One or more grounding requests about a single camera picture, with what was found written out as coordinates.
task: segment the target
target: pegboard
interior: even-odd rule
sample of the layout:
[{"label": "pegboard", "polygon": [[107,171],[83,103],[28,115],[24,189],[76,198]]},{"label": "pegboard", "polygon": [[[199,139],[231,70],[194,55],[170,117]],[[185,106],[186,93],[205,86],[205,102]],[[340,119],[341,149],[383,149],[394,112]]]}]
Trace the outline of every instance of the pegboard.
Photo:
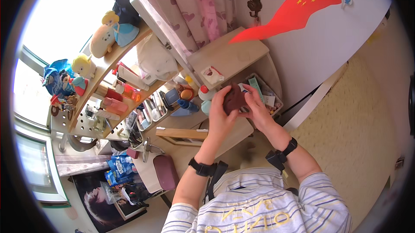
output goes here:
[{"label": "pegboard", "polygon": [[[95,102],[88,101],[87,104],[90,106],[95,106]],[[69,120],[68,120],[68,111],[59,111],[59,114],[56,117],[52,116],[51,119],[51,130],[55,132],[61,132],[64,134],[77,135],[82,137],[91,137],[107,140],[127,140],[126,137],[118,136],[117,132],[124,128],[123,132],[125,133],[124,121],[121,121],[119,125],[114,127],[114,133],[109,134],[107,137],[104,137],[102,133],[95,131],[89,124],[88,118],[85,116],[85,108],[83,107],[82,111],[78,116],[78,121],[76,122],[75,127],[68,133]]]}]

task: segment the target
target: red flag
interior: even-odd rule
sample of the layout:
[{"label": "red flag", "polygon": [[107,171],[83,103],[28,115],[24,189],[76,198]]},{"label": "red flag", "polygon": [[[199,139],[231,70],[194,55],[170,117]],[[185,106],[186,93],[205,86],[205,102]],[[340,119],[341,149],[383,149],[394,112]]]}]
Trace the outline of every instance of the red flag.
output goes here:
[{"label": "red flag", "polygon": [[280,33],[304,28],[311,14],[342,0],[285,0],[271,21],[265,26],[248,28],[229,43],[262,40]]}]

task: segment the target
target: pink bottle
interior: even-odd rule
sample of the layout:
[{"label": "pink bottle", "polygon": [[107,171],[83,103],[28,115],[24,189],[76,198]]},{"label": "pink bottle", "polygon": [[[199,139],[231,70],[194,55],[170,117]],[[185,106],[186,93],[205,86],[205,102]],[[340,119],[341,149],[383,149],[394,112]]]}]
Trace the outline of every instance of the pink bottle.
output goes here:
[{"label": "pink bottle", "polygon": [[103,108],[104,109],[115,109],[117,111],[121,111],[121,112],[125,112],[128,109],[128,105],[121,102],[121,101],[117,101],[116,99],[111,99],[111,98],[104,98],[104,100],[102,101],[103,103]]}]

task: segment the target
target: black bag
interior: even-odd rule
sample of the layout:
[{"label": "black bag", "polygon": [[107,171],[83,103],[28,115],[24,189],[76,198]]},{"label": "black bag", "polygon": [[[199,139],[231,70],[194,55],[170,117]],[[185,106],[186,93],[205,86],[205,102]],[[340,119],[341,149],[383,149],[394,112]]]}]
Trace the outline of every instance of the black bag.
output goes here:
[{"label": "black bag", "polygon": [[131,5],[129,0],[115,0],[112,10],[120,17],[120,24],[131,24],[138,27],[141,21],[140,15]]}]

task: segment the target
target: brown cloth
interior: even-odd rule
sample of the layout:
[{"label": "brown cloth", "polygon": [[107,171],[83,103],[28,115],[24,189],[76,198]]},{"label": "brown cloth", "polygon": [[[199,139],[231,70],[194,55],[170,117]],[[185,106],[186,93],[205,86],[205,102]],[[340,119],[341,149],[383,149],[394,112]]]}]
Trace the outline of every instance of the brown cloth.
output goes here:
[{"label": "brown cloth", "polygon": [[241,88],[236,83],[232,83],[231,86],[231,90],[223,99],[223,110],[228,116],[232,110],[239,110],[242,106],[246,105],[245,93],[241,92]]}]

